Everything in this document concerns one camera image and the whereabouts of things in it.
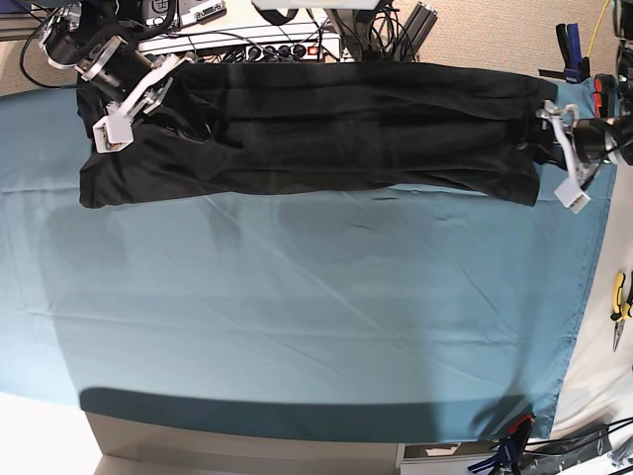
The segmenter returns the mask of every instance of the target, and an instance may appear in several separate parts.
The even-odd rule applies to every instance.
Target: black cable
[[[50,17],[52,17],[52,15],[54,15],[55,12],[56,12],[56,10],[52,10],[52,11],[50,11],[48,13],[48,15],[45,16],[43,21],[38,25],[37,28],[35,28],[33,30],[33,32],[29,35],[29,37],[25,41],[24,45],[22,46],[22,49],[20,50],[20,59],[19,59],[19,63],[18,63],[18,66],[20,67],[20,72],[22,73],[22,75],[29,82],[31,82],[35,86],[41,87],[42,89],[81,89],[81,90],[88,91],[88,92],[90,92],[92,94],[95,94],[98,97],[99,102],[101,102],[101,96],[96,91],[94,91],[93,89],[91,89],[89,87],[82,86],[81,84],[67,84],[67,85],[63,85],[63,86],[53,86],[51,84],[44,84],[42,82],[37,81],[27,71],[27,68],[25,67],[25,59],[26,59],[26,56],[27,56],[27,50],[29,48],[29,45],[35,39],[35,37],[40,33],[42,28],[46,25],[48,20],[50,20]]]
[[[626,467],[621,470],[618,470],[617,472],[613,472],[611,475],[624,475],[629,472],[633,472],[633,465],[631,465],[630,467]]]
[[[324,54],[329,54],[336,62],[340,62],[340,57],[336,57],[334,54],[332,54],[332,51],[330,51],[326,47],[323,47],[323,52]]]
[[[283,34],[284,34],[284,37],[286,37],[290,43],[292,43],[292,42],[293,42],[292,38],[290,38],[290,37],[288,36],[288,34],[287,34],[286,32],[284,32],[284,29],[283,29],[283,28],[281,28],[279,25],[277,25],[277,28],[279,29],[279,31],[280,31],[281,33],[283,33]]]
[[[351,29],[349,28],[347,25],[345,25],[342,20],[340,19],[340,16],[338,15],[338,12],[336,10],[332,10],[332,16],[334,17],[334,20],[336,21],[336,24],[339,27],[343,27],[345,28],[349,33],[352,34],[352,37],[354,37],[354,40],[356,40],[356,43],[358,44],[358,46],[360,47],[361,51],[363,50],[363,43],[360,41],[360,38],[358,38],[358,35]]]
[[[405,33],[404,39],[407,40],[406,41],[407,44],[401,49],[400,61],[404,60],[407,57],[407,48],[408,48],[411,51],[411,61],[415,62],[415,51],[413,50],[413,41],[411,40],[411,37],[408,35],[407,29],[403,26],[402,23],[400,23],[400,19],[398,18],[398,10],[395,8],[392,8],[392,11],[394,12],[394,15],[396,17],[396,25],[398,25],[401,28],[401,30]]]
[[[376,29],[376,23],[381,21],[380,27]],[[383,31],[386,31],[386,40],[383,42]],[[378,48],[382,54],[382,60],[391,60],[394,55],[394,40],[395,40],[394,21],[391,18],[389,12],[384,9],[378,11],[372,22],[368,25],[367,38],[370,46],[374,44],[378,45]]]
[[[604,155],[602,156],[601,160],[606,160],[612,153],[615,153],[617,151],[622,150],[623,148],[626,148],[627,146],[629,146],[630,144],[633,143],[633,139],[631,139],[630,141],[623,143],[622,145],[617,145],[613,148],[610,148],[609,150],[607,150]]]
[[[230,64],[234,64],[236,62],[246,62],[246,53],[242,47],[235,48],[225,54],[225,57],[223,57],[220,62],[227,62]]]
[[[627,426],[630,426],[631,424],[633,424],[633,421],[628,422],[620,427],[616,427],[616,428],[612,428],[610,430],[608,430],[606,433],[600,434],[598,437],[594,437],[590,440],[587,440],[586,442],[581,443],[580,445],[575,445],[572,448],[568,448],[567,450],[563,451],[563,452],[557,452],[557,453],[546,453],[546,452],[539,452],[538,450],[525,450],[524,453],[529,453],[532,455],[540,455],[542,457],[560,457],[563,455],[567,455],[568,453],[572,453],[580,448],[586,447],[588,445],[591,445],[594,442],[597,442],[599,440],[601,440],[602,438],[606,437],[607,435],[609,435],[610,433],[616,432],[617,430],[620,430],[621,428],[626,428]]]
[[[583,432],[580,435],[576,435],[574,437],[563,437],[563,438],[555,438],[555,439],[549,439],[549,440],[540,440],[540,441],[534,441],[534,442],[527,442],[526,446],[528,445],[547,445],[547,447],[543,447],[543,448],[548,448],[548,449],[552,449],[552,448],[556,448],[555,445],[557,443],[569,443],[569,442],[575,442],[578,440],[582,440],[583,438],[586,438],[589,435],[592,435],[593,433],[599,433],[602,430],[604,430],[604,428],[611,428],[610,430],[608,430],[606,433],[603,433],[601,435],[599,435],[598,437],[595,437],[593,439],[587,440],[584,443],[580,444],[580,445],[576,445],[568,450],[565,450],[564,452],[558,452],[558,453],[547,453],[547,452],[540,452],[538,450],[525,450],[524,453],[529,453],[531,455],[538,455],[541,457],[558,457],[558,456],[562,456],[562,455],[567,455],[568,453],[571,453],[575,450],[578,450],[579,448],[583,448],[587,445],[590,445],[594,442],[597,442],[599,440],[601,440],[603,437],[609,435],[610,433],[614,433],[618,430],[620,430],[621,428],[626,428],[630,425],[633,424],[633,418],[626,418],[626,419],[622,419],[619,421],[614,421],[610,424],[605,424],[605,425],[601,425],[599,427],[593,428],[591,430],[588,430],[586,432]]]
[[[11,0],[11,3],[13,3],[14,5],[17,5],[18,7],[20,7],[22,10],[24,10],[25,13],[27,13],[29,16],[33,17],[35,20],[37,20],[38,22],[42,22],[42,19],[35,16],[33,14],[33,11],[27,9],[27,7],[25,7],[24,5],[22,5],[18,0]]]
[[[158,25],[156,28],[152,28],[146,32],[135,34],[135,38],[139,42],[143,42],[145,40],[150,40],[158,35],[162,35],[167,32],[171,28],[171,24],[174,23],[174,18],[176,18],[176,9],[178,7],[178,0],[169,0],[169,4],[167,7],[167,15],[165,16],[165,20]]]

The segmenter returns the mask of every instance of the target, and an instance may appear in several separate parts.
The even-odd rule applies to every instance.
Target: black cloth
[[[124,150],[93,152],[80,201],[425,183],[533,205],[537,148],[525,143],[556,91],[533,77],[424,63],[188,64],[168,102],[204,119],[211,139],[187,140],[149,118]],[[78,93],[89,131],[98,101]]]

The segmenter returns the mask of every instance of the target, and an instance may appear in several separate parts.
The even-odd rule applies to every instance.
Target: white floor
[[[0,393],[0,473],[92,475],[100,459],[82,411]]]

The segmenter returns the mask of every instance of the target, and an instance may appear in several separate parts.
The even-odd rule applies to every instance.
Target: floor
[[[416,0],[395,0],[405,19]],[[583,53],[602,9],[603,0],[427,0],[438,22],[420,50],[420,60],[468,67],[501,69],[536,75],[538,68],[560,70],[556,41],[559,23],[577,22]],[[243,0],[227,0],[228,14],[242,15]],[[0,95],[32,89],[18,68],[21,42],[0,45]],[[591,71],[613,72],[617,41],[610,8],[604,16],[591,54]],[[72,74],[49,67],[35,45],[27,68],[41,82],[63,84]]]

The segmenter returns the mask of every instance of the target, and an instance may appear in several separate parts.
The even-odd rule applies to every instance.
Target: blue clamp
[[[545,77],[565,80],[571,84],[583,82],[590,76],[589,58],[583,57],[581,52],[581,36],[578,30],[578,23],[570,23],[569,25],[561,23],[557,25],[556,38],[565,62],[565,68],[562,73],[539,69],[539,74]]]
[[[501,468],[510,467],[514,475],[520,475],[518,464],[521,461],[527,440],[532,434],[533,423],[534,418],[529,414],[520,418],[508,429],[509,436],[499,441],[497,453],[491,458],[471,465],[468,467],[468,471],[476,474],[492,468],[489,475],[496,475]]]

